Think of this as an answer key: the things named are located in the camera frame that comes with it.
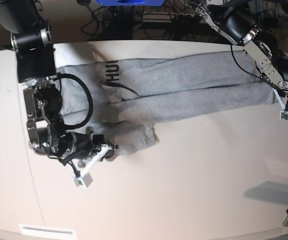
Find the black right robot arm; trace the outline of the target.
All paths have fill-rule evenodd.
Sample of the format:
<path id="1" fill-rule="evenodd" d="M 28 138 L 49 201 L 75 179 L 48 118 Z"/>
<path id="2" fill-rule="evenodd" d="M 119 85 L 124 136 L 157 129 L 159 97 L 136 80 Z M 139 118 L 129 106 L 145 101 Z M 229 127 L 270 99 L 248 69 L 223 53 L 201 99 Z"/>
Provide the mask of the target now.
<path id="1" fill-rule="evenodd" d="M 80 78 L 57 72 L 52 31 L 39 14 L 35 2 L 0 0 L 0 24 L 10 32 L 18 83 L 26 85 L 23 96 L 32 149 L 39 155 L 59 160 L 63 165 L 71 165 L 74 159 L 111 158 L 117 145 L 106 142 L 102 134 L 77 132 L 91 119 L 93 99 Z M 88 110 L 80 123 L 69 125 L 64 122 L 62 93 L 55 85 L 55 81 L 61 79 L 76 81 L 86 95 Z"/>

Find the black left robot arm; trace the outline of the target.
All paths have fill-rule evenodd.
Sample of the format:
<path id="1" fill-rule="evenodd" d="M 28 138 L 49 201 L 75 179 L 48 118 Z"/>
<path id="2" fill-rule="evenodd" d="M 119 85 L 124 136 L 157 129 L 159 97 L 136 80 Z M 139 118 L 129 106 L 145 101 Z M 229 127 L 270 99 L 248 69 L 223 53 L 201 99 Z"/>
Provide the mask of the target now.
<path id="1" fill-rule="evenodd" d="M 195 12 L 215 32 L 232 45 L 243 47 L 268 82 L 288 91 L 288 57 L 279 49 L 276 38 L 258 26 L 257 17 L 246 4 L 246 0 L 229 0 L 221 5 L 191 1 Z"/>

